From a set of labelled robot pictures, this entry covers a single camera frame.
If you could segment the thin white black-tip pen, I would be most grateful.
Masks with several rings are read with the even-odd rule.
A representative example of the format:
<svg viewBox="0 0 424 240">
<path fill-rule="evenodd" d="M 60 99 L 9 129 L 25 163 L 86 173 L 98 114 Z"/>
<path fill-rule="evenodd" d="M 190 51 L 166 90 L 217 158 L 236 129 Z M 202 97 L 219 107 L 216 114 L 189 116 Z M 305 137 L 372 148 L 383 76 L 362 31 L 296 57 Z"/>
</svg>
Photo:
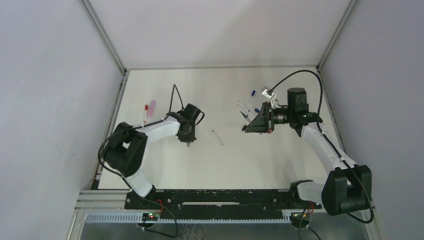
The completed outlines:
<svg viewBox="0 0 424 240">
<path fill-rule="evenodd" d="M 224 143 L 223 143 L 222 139 L 220 138 L 220 136 L 218 135 L 218 133 L 215 130 L 212 130 L 211 132 L 216 136 L 216 138 L 218 139 L 219 143 L 223 146 Z"/>
</svg>

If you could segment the white pen red end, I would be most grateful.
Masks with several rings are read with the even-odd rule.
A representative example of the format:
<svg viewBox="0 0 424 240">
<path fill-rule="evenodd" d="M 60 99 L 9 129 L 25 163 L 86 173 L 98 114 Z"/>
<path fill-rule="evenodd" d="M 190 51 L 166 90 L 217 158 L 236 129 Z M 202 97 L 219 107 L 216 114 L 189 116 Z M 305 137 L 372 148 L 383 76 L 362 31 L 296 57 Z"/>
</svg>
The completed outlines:
<svg viewBox="0 0 424 240">
<path fill-rule="evenodd" d="M 147 122 L 147 113 L 148 113 L 148 110 L 147 110 L 147 111 L 145 111 L 145 108 L 144 108 L 144 111 L 143 111 L 143 122 L 144 122 L 144 123 L 146 123 L 146 122 Z"/>
</svg>

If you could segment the grey pen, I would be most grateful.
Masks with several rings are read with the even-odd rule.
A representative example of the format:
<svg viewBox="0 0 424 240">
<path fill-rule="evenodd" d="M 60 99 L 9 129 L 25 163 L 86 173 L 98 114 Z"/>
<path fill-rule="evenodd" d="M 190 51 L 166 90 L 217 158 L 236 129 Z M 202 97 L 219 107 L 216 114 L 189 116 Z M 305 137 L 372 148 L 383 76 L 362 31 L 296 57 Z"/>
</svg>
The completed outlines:
<svg viewBox="0 0 424 240">
<path fill-rule="evenodd" d="M 252 121 L 249 119 L 249 117 L 244 114 L 242 111 L 240 111 L 241 115 L 247 120 L 247 122 L 250 124 Z"/>
</svg>

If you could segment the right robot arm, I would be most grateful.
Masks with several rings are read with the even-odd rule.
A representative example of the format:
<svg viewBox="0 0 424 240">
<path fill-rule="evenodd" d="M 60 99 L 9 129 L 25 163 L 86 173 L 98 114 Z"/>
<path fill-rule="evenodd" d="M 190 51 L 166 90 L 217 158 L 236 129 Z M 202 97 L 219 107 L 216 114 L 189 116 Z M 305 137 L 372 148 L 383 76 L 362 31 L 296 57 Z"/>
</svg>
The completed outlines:
<svg viewBox="0 0 424 240">
<path fill-rule="evenodd" d="M 313 202 L 324 207 L 331 216 L 370 210 L 372 207 L 372 172 L 367 165 L 358 165 L 330 140 L 318 113 L 309 110 L 307 93 L 302 87 L 287 91 L 287 105 L 275 107 L 276 94 L 264 88 L 268 98 L 256 117 L 242 128 L 245 133 L 272 133 L 276 125 L 288 124 L 313 150 L 324 167 L 324 184 L 313 180 L 291 183 L 295 200 Z"/>
</svg>

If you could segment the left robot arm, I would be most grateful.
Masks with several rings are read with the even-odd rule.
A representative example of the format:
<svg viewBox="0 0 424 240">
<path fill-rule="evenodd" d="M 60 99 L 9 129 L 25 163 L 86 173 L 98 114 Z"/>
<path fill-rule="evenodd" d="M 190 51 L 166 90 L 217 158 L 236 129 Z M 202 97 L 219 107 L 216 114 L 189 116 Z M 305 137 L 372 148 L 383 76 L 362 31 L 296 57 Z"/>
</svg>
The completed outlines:
<svg viewBox="0 0 424 240">
<path fill-rule="evenodd" d="M 190 145 L 197 139 L 196 126 L 204 117 L 203 111 L 189 103 L 182 110 L 171 111 L 152 123 L 133 126 L 121 122 L 100 145 L 98 161 L 105 170 L 120 177 L 130 190 L 144 198 L 155 188 L 142 170 L 146 148 L 172 136 Z"/>
</svg>

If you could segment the pink highlighter pen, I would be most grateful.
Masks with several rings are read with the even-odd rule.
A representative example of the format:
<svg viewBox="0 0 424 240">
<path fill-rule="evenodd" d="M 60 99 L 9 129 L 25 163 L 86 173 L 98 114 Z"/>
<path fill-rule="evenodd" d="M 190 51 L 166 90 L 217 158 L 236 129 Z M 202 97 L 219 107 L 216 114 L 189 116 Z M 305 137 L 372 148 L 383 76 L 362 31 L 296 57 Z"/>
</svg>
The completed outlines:
<svg viewBox="0 0 424 240">
<path fill-rule="evenodd" d="M 154 112 L 155 112 L 155 107 L 156 107 L 156 101 L 152 100 L 150 101 L 150 103 L 148 104 L 148 108 L 147 108 L 147 117 L 148 118 L 152 118 L 154 116 Z"/>
</svg>

